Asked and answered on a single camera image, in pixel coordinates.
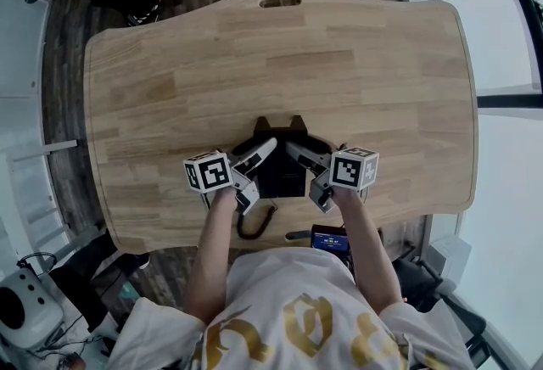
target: hand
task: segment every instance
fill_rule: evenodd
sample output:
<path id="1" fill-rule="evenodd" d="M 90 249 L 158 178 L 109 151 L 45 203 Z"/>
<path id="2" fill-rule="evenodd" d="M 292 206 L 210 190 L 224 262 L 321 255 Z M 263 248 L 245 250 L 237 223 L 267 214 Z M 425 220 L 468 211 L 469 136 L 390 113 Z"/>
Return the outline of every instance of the hand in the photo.
<path id="1" fill-rule="evenodd" d="M 332 188 L 332 199 L 342 212 L 358 208 L 361 205 L 361 200 L 357 192 L 339 186 Z"/>
<path id="2" fill-rule="evenodd" d="M 238 201 L 236 200 L 235 188 L 229 186 L 216 191 L 212 208 L 225 208 L 227 210 L 231 210 L 233 213 L 237 207 Z"/>

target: table handle cutout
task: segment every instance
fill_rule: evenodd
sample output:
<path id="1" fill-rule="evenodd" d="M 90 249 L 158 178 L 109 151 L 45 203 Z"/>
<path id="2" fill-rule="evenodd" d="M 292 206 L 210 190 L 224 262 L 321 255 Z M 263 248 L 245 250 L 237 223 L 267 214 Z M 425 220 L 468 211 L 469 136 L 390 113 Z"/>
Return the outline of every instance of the table handle cutout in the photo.
<path id="1" fill-rule="evenodd" d="M 300 5 L 302 0 L 261 0 L 258 4 L 261 8 L 292 7 Z"/>

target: wooden floor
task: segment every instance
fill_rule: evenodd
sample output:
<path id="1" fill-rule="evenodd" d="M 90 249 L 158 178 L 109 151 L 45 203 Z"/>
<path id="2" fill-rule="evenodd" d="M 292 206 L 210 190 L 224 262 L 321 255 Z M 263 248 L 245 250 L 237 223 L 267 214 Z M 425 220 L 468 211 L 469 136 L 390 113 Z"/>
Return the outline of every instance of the wooden floor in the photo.
<path id="1" fill-rule="evenodd" d="M 186 13 L 218 0 L 161 0 L 163 18 Z M 83 58 L 87 41 L 109 28 L 125 27 L 119 13 L 93 7 L 88 0 L 54 0 L 48 21 L 42 72 L 42 106 L 45 139 L 56 143 L 77 139 L 80 146 L 49 156 L 60 208 L 74 233 L 104 220 L 88 158 L 83 113 Z M 403 241 L 420 242 L 422 218 L 384 230 L 389 253 L 399 254 Z M 232 251 L 232 258 L 237 251 Z M 134 275 L 140 295 L 181 308 L 183 287 L 195 248 L 156 251 L 150 266 Z M 120 300 L 114 316 L 130 310 L 133 302 Z"/>

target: wooden table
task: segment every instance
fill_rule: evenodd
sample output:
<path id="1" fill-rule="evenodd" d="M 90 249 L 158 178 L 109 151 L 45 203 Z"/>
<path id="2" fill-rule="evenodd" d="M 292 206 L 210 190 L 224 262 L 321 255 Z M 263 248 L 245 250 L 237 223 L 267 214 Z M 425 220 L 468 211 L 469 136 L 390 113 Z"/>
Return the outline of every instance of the wooden table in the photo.
<path id="1" fill-rule="evenodd" d="M 125 252 L 198 242 L 205 210 L 182 160 L 242 142 L 260 115 L 278 126 L 300 114 L 315 136 L 378 151 L 367 203 L 379 226 L 473 200 L 475 91 L 447 3 L 223 0 L 107 30 L 87 44 L 85 111 L 98 196 Z M 259 240 L 234 232 L 231 246 L 285 246 L 288 231 L 341 225 L 308 198 L 277 204 Z M 259 201 L 248 230 L 268 206 Z"/>

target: chair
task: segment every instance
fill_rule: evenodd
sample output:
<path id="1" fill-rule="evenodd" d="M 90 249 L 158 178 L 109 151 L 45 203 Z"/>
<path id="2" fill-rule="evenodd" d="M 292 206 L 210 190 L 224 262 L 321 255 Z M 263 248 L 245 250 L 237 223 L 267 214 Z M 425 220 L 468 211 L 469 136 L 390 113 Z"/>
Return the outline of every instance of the chair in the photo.
<path id="1" fill-rule="evenodd" d="M 443 278 L 426 261 L 407 260 L 415 248 L 415 245 L 411 244 L 411 248 L 392 263 L 400 281 L 402 295 L 420 312 L 430 311 L 438 300 L 443 300 L 470 333 L 466 341 L 467 353 L 473 365 L 479 368 L 490 358 L 490 347 L 483 338 L 486 321 L 457 304 L 449 296 L 439 293 L 438 287 L 443 283 Z"/>

